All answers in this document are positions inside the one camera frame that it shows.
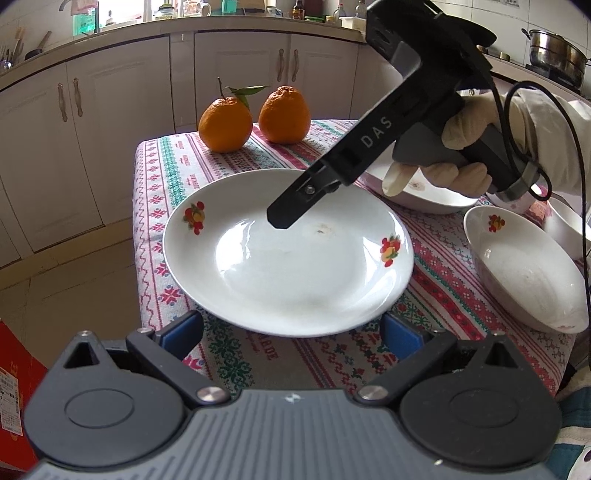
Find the sleeve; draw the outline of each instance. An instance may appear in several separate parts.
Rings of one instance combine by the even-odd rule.
[[[581,174],[570,127],[556,105],[539,90],[520,90],[520,107],[527,110],[529,150],[550,177],[553,189],[581,196]],[[591,106],[580,100],[556,99],[564,107],[577,132],[583,154],[587,198],[591,199]]]

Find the countertop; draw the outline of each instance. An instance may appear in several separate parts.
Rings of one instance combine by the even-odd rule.
[[[60,47],[46,51],[36,57],[26,60],[0,76],[0,90],[13,83],[31,76],[41,70],[75,57],[112,47],[122,43],[159,37],[174,33],[206,32],[223,30],[272,31],[316,35],[363,43],[363,35],[348,28],[331,25],[291,20],[289,18],[273,18],[267,16],[227,16],[227,17],[191,17],[174,20],[153,21],[115,28],[88,38],[81,38]]]

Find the white plate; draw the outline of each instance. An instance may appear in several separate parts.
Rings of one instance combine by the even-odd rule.
[[[182,202],[168,220],[163,245],[168,268],[187,295],[234,325],[295,337],[352,329],[402,295],[414,264],[410,237],[371,193],[341,187],[287,230],[267,222],[267,207],[300,174],[239,173]],[[203,207],[199,235],[183,220],[191,204]],[[392,242],[398,255],[386,267],[382,240],[391,236],[400,239]]]

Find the kitchen cabinet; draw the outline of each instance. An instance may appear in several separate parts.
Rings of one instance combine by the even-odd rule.
[[[289,35],[271,32],[205,32],[195,35],[195,101],[197,122],[220,98],[222,85],[242,88],[268,85],[248,97],[252,119],[258,121],[262,104],[277,87],[287,84]]]
[[[73,120],[104,224],[132,215],[138,144],[174,133],[168,37],[67,63]]]
[[[350,117],[358,120],[401,83],[402,75],[385,58],[369,45],[361,45]]]
[[[66,65],[0,93],[0,179],[33,251],[101,224],[68,95]]]
[[[18,254],[17,249],[10,241],[8,233],[4,228],[2,222],[0,222],[0,267],[8,265],[18,259],[21,256]]]
[[[291,35],[288,84],[302,92],[312,118],[349,118],[358,50],[352,42]]]

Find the white bowl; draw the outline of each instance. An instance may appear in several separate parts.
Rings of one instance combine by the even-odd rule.
[[[531,188],[538,195],[542,195],[542,190],[537,185],[532,185]],[[532,196],[530,192],[526,192],[524,195],[522,195],[514,202],[503,202],[503,200],[501,200],[498,196],[496,196],[493,193],[487,193],[486,196],[493,205],[504,208],[505,210],[510,210],[512,212],[519,213],[520,215],[523,215],[525,212],[527,212],[527,210],[529,210],[529,208],[535,202],[535,198]]]
[[[392,164],[392,149],[390,145],[365,171],[361,180],[371,190],[385,197],[382,181]],[[458,192],[433,186],[424,177],[421,170],[413,175],[404,190],[394,197],[387,197],[390,201],[423,213],[446,215],[473,206],[478,199],[464,197]]]
[[[551,198],[546,204],[544,232],[564,249],[570,258],[583,258],[583,219],[570,206]],[[585,225],[587,251],[591,248],[591,228]]]
[[[544,231],[492,206],[468,210],[464,231],[481,282],[513,317],[540,332],[587,328],[583,276]]]

